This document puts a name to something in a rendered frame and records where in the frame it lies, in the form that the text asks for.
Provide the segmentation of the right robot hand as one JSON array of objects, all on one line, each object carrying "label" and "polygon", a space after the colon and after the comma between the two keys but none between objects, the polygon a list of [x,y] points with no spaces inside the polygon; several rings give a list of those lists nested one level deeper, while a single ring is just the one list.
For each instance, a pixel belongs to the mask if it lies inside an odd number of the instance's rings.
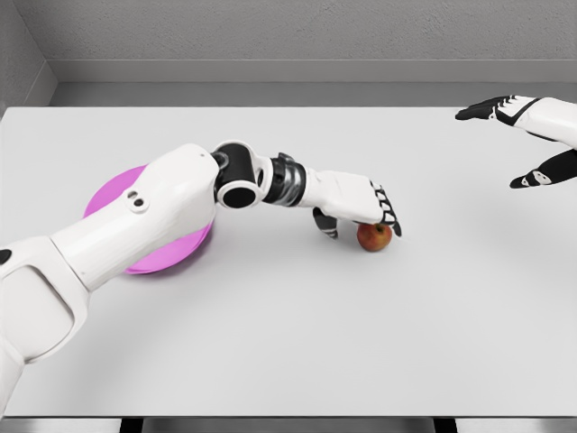
[{"label": "right robot hand", "polygon": [[577,104],[553,97],[501,96],[467,106],[455,119],[495,120],[537,138],[569,147],[513,179],[512,189],[549,186],[577,179]]}]

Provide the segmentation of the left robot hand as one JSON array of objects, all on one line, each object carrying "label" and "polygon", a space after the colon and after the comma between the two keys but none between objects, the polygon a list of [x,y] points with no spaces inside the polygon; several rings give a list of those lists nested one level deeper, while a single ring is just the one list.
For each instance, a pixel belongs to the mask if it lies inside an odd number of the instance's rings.
[{"label": "left robot hand", "polygon": [[358,224],[381,224],[398,237],[402,230],[384,188],[362,175],[309,170],[301,207],[311,207],[317,228],[337,238],[339,219]]}]

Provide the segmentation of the red apple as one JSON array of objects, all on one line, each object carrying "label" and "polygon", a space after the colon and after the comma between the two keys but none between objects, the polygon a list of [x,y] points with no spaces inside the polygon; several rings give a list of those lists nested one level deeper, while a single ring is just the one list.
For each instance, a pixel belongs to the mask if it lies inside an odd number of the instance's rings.
[{"label": "red apple", "polygon": [[393,231],[383,224],[359,224],[356,236],[361,248],[374,253],[390,244]]}]

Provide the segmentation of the pink plate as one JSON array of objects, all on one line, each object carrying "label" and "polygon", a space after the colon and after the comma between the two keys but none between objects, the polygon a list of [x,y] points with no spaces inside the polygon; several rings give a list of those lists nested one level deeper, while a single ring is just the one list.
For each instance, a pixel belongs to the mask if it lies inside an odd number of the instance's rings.
[{"label": "pink plate", "polygon": [[[119,198],[123,191],[134,184],[145,168],[145,165],[131,168],[108,180],[88,201],[84,217],[92,215]],[[160,272],[184,261],[205,241],[212,225],[213,222],[190,235],[162,246],[126,268],[124,272],[127,274]]]}]

